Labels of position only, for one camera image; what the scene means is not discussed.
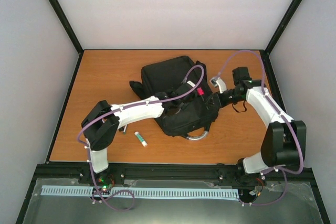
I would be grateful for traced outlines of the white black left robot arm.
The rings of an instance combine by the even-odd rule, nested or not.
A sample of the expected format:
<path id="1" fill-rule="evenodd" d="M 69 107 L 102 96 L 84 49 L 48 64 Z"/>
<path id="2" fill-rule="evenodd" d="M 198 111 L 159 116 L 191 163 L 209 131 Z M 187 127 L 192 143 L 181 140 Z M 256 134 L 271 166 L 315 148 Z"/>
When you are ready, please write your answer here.
<path id="1" fill-rule="evenodd" d="M 180 102 L 188 95 L 196 93 L 197 88 L 197 85 L 188 81 L 182 84 L 182 94 L 175 97 L 158 93 L 127 104 L 99 102 L 82 122 L 81 131 L 77 135 L 77 140 L 89 152 L 91 178 L 100 184 L 108 180 L 107 149 L 119 129 L 137 121 L 159 118 L 172 107 L 170 103 Z"/>

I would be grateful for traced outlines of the black student backpack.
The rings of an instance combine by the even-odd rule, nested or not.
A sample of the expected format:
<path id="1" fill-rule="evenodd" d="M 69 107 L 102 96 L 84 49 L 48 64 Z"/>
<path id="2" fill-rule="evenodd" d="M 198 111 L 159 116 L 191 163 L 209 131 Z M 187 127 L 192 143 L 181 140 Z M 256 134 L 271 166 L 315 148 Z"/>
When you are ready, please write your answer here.
<path id="1" fill-rule="evenodd" d="M 141 69 L 141 80 L 129 82 L 131 89 L 141 100 L 158 93 L 175 97 L 182 94 L 182 84 L 187 81 L 201 87 L 204 102 L 197 92 L 193 93 L 180 102 L 170 103 L 172 107 L 155 121 L 168 136 L 181 136 L 190 141 L 199 141 L 207 136 L 219 110 L 206 108 L 206 97 L 213 92 L 207 82 L 205 64 L 193 62 L 188 56 L 180 56 L 144 66 Z"/>

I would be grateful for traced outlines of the pink cap black highlighter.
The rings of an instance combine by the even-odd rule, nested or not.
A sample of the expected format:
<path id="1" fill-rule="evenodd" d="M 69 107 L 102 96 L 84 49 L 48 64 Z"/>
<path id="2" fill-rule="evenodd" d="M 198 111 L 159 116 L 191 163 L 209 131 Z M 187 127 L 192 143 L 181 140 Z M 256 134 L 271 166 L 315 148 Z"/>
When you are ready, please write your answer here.
<path id="1" fill-rule="evenodd" d="M 199 88 L 197 88 L 196 89 L 197 90 L 197 94 L 198 94 L 198 96 L 202 99 L 202 101 L 204 102 L 205 100 L 204 100 L 204 91 L 203 91 L 203 89 L 201 88 L 201 87 L 199 87 Z"/>

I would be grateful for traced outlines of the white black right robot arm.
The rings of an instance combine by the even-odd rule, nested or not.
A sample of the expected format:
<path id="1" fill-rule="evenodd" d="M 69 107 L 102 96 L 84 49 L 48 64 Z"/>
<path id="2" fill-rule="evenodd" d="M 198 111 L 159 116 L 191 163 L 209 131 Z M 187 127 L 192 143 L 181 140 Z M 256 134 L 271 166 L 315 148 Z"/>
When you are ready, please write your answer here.
<path id="1" fill-rule="evenodd" d="M 228 89 L 219 77 L 211 78 L 218 88 L 221 107 L 238 102 L 250 104 L 266 127 L 260 151 L 242 158 L 237 166 L 243 174 L 265 175 L 271 171 L 300 174 L 304 169 L 307 127 L 303 121 L 289 116 L 272 98 L 263 80 L 250 77 L 247 67 L 232 71 L 234 88 Z"/>

